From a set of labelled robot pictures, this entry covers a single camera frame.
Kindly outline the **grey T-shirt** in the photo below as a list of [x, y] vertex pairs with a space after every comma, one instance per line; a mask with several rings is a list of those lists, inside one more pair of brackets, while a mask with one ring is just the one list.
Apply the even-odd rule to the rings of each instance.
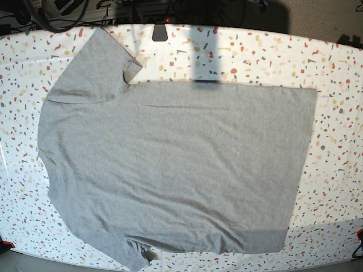
[[41, 109], [48, 196], [74, 236], [137, 271], [166, 252], [279, 252], [316, 90], [130, 84], [140, 71], [98, 29]]

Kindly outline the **terrazzo pattern table cover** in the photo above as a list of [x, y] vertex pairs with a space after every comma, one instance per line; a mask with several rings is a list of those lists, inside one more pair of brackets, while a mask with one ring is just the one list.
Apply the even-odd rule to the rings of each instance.
[[[147, 80], [219, 80], [314, 88], [314, 132], [284, 248], [260, 255], [158, 253], [149, 271], [278, 271], [348, 260], [362, 227], [362, 50], [257, 30], [153, 25], [106, 31]], [[48, 198], [37, 157], [42, 103], [68, 63], [94, 33], [74, 28], [1, 37], [1, 238], [15, 250], [53, 263], [122, 271], [123, 265], [75, 238]]]

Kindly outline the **red corner clamp right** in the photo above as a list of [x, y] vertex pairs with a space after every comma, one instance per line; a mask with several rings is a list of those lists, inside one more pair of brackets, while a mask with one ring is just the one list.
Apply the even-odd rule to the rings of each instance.
[[358, 241], [360, 241], [360, 243], [363, 243], [363, 229], [360, 229], [356, 232], [356, 236]]

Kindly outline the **red corner clamp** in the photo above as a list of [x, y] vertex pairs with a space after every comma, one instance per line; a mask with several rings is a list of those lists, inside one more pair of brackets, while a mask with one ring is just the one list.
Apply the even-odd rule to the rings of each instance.
[[13, 248], [15, 248], [13, 243], [7, 241], [1, 241], [1, 250], [8, 251]]
[[363, 229], [360, 229], [356, 232], [356, 236], [358, 241], [360, 241], [360, 243], [363, 243]]

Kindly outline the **red corner clamp left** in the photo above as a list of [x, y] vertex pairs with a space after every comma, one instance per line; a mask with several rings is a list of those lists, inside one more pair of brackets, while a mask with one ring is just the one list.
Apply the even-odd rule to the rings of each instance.
[[1, 250], [8, 251], [13, 248], [15, 248], [13, 243], [7, 241], [1, 241]]

